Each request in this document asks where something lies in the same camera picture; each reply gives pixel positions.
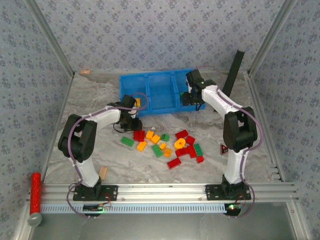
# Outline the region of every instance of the red cylinder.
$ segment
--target red cylinder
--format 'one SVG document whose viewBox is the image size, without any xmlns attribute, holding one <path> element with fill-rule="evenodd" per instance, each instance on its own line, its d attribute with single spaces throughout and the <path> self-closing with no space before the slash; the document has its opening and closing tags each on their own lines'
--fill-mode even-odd
<svg viewBox="0 0 320 240">
<path fill-rule="evenodd" d="M 34 172 L 31 175 L 30 215 L 41 211 L 41 174 Z"/>
</svg>

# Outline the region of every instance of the blue plastic crate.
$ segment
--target blue plastic crate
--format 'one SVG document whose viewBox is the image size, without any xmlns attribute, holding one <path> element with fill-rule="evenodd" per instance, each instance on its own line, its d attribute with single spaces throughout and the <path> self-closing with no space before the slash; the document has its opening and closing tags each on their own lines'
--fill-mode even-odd
<svg viewBox="0 0 320 240">
<path fill-rule="evenodd" d="M 193 70 L 177 69 L 149 73 L 126 74 L 119 78 L 120 99 L 125 94 L 131 95 L 142 92 L 149 98 L 148 108 L 140 111 L 139 117 L 156 114 L 195 111 L 196 107 L 183 106 L 180 93 L 187 92 L 186 74 Z M 142 95 L 135 95 L 141 99 L 141 106 L 146 104 Z"/>
</svg>

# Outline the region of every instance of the red toy block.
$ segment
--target red toy block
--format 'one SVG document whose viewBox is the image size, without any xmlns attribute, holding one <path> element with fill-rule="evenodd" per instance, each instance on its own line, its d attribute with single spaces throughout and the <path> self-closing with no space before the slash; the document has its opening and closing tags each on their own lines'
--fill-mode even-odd
<svg viewBox="0 0 320 240">
<path fill-rule="evenodd" d="M 199 164 L 199 163 L 202 163 L 203 161 L 205 160 L 204 156 L 198 156 L 196 158 L 196 162 Z"/>
<path fill-rule="evenodd" d="M 181 164 L 181 161 L 179 158 L 173 159 L 172 161 L 169 161 L 168 163 L 169 169 L 173 169 L 174 167 L 178 166 Z"/>
<path fill-rule="evenodd" d="M 192 136 L 187 136 L 186 139 L 185 139 L 185 142 L 189 145 L 193 145 L 195 143 L 195 138 L 192 137 Z"/>
<path fill-rule="evenodd" d="M 183 148 L 180 148 L 178 150 L 175 151 L 175 154 L 177 157 L 180 157 L 180 156 L 183 156 L 183 155 L 187 155 L 189 152 L 188 152 L 188 149 L 186 147 L 183 147 Z"/>
<path fill-rule="evenodd" d="M 187 146 L 186 149 L 187 149 L 191 159 L 194 159 L 197 157 L 197 153 L 196 153 L 196 150 L 193 145 Z"/>
<path fill-rule="evenodd" d="M 187 130 L 182 130 L 182 131 L 176 133 L 175 137 L 176 137 L 176 139 L 183 139 L 188 135 L 189 135 L 189 133 L 187 132 Z"/>
<path fill-rule="evenodd" d="M 134 131 L 133 132 L 133 140 L 138 142 L 145 141 L 145 131 Z"/>
</svg>

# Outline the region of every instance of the patterned wallpaper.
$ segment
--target patterned wallpaper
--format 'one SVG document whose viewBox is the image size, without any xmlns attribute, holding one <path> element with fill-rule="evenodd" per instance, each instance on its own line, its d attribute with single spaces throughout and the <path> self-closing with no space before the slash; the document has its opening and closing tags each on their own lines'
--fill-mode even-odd
<svg viewBox="0 0 320 240">
<path fill-rule="evenodd" d="M 320 2 L 300 0 L 255 81 L 314 239 L 320 239 Z"/>
<path fill-rule="evenodd" d="M 11 239 L 40 171 L 63 103 L 67 74 L 20 0 L 0 1 L 0 239 Z"/>
<path fill-rule="evenodd" d="M 36 0 L 72 68 L 247 70 L 283 0 Z"/>
</svg>

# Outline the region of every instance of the green toy block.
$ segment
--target green toy block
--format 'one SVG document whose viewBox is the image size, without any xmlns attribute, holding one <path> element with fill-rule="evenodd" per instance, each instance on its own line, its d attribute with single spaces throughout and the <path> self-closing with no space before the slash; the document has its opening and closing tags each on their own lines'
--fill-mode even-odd
<svg viewBox="0 0 320 240">
<path fill-rule="evenodd" d="M 133 141 L 132 139 L 124 136 L 122 139 L 121 139 L 121 142 L 129 147 L 132 147 L 135 143 L 135 141 Z"/>
<path fill-rule="evenodd" d="M 161 135 L 161 140 L 164 141 L 164 142 L 168 142 L 170 139 L 169 135 L 168 134 L 162 134 Z"/>
<path fill-rule="evenodd" d="M 202 152 L 202 149 L 201 149 L 199 143 L 193 145 L 193 147 L 194 147 L 194 150 L 195 150 L 195 152 L 196 152 L 196 156 L 197 156 L 197 157 L 204 155 L 204 153 Z"/>
<path fill-rule="evenodd" d="M 151 148 L 157 158 L 161 157 L 164 154 L 157 144 L 153 145 Z"/>
</svg>

